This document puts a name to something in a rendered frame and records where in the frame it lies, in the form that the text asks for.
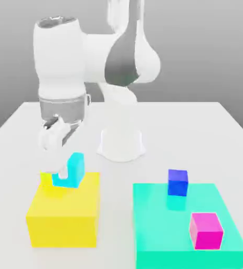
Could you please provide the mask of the small magenta cube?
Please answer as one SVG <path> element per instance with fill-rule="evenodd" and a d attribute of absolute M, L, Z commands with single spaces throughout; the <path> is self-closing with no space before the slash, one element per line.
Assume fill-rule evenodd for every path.
<path fill-rule="evenodd" d="M 224 229 L 215 212 L 193 212 L 189 234 L 195 250 L 219 250 Z"/>

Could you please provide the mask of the small blue cube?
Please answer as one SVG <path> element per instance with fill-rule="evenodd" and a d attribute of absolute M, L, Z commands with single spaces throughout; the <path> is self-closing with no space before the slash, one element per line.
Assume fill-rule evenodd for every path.
<path fill-rule="evenodd" d="M 187 170 L 168 170 L 168 195 L 187 196 L 188 173 Z"/>

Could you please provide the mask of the large yellow box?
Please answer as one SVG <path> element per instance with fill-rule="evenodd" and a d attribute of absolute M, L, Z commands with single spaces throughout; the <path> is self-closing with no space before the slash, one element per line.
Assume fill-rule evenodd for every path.
<path fill-rule="evenodd" d="M 78 188 L 52 185 L 49 173 L 41 181 L 26 214 L 32 247 L 97 245 L 100 211 L 100 175 L 87 172 Z"/>

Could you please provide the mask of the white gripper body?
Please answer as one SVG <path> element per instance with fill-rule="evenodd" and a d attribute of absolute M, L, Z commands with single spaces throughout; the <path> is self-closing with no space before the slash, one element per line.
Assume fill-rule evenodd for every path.
<path fill-rule="evenodd" d="M 46 173 L 58 173 L 70 157 L 70 149 L 63 145 L 60 148 L 40 150 L 40 170 Z"/>

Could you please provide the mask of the large turquoise box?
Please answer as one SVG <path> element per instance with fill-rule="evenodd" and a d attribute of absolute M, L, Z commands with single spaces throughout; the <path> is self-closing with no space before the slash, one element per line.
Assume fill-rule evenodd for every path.
<path fill-rule="evenodd" d="M 243 239 L 213 183 L 191 183 L 187 196 L 169 196 L 166 183 L 133 184 L 135 269 L 243 269 Z M 219 250 L 195 250 L 194 212 L 217 214 Z"/>

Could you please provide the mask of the small cyan cube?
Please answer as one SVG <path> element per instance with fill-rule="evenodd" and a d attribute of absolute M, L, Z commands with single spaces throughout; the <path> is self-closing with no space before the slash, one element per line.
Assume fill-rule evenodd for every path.
<path fill-rule="evenodd" d="M 52 185 L 63 188 L 78 188 L 85 175 L 84 154 L 74 152 L 67 161 L 68 176 L 60 178 L 59 174 L 52 174 Z"/>

